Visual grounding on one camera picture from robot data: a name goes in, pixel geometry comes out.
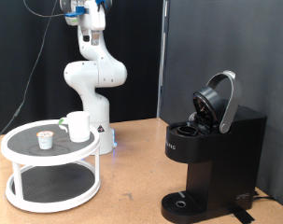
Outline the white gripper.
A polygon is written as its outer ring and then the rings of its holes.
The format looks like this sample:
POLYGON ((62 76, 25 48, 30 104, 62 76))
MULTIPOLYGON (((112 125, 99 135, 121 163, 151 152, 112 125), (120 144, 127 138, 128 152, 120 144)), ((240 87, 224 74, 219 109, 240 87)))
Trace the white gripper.
POLYGON ((79 25, 92 30, 92 45, 99 45, 100 32, 106 28, 106 0, 86 0, 85 13, 79 17, 79 25))

